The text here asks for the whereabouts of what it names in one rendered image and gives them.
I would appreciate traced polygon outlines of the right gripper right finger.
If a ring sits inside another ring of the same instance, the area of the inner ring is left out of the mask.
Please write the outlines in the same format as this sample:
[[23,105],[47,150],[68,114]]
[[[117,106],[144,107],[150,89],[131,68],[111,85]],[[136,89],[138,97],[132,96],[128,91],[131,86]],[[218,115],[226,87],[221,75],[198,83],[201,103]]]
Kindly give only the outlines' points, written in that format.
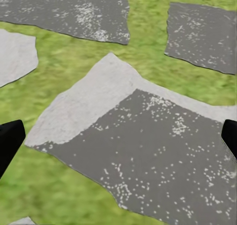
[[237,120],[225,120],[221,137],[237,159]]

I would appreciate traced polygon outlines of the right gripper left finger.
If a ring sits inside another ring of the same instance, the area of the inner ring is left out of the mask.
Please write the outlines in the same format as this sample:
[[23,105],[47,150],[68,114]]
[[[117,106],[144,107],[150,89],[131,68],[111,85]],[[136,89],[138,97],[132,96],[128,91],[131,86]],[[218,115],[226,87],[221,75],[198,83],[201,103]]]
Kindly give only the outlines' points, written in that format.
[[0,125],[0,178],[25,138],[24,125],[20,119]]

